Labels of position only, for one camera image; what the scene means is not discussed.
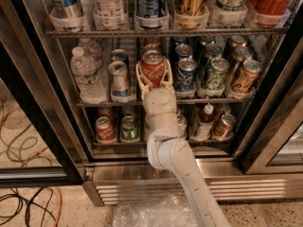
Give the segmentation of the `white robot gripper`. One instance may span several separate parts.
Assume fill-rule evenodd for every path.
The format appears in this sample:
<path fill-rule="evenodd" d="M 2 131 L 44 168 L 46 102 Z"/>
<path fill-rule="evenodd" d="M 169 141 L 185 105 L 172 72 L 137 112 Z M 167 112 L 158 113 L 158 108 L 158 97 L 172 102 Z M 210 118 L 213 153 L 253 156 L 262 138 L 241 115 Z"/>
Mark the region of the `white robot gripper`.
<path fill-rule="evenodd" d="M 143 74 L 140 63 L 135 66 L 135 72 L 146 116 L 176 115 L 176 96 L 173 92 L 173 75 L 169 60 L 164 58 L 164 74 L 160 80 L 160 86 L 164 88 L 152 89 L 152 83 Z"/>

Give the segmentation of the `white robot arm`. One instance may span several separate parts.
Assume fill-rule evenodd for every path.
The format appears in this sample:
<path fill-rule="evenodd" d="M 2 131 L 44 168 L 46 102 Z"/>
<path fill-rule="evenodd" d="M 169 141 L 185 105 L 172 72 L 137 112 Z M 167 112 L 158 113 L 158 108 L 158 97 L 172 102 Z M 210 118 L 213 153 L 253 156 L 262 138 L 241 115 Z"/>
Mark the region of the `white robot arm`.
<path fill-rule="evenodd" d="M 189 143 L 181 136 L 170 63 L 164 60 L 164 64 L 165 74 L 158 88 L 144 76 L 140 63 L 135 67 L 149 126 L 148 160 L 154 168 L 167 169 L 177 177 L 198 227 L 231 227 L 207 186 Z"/>

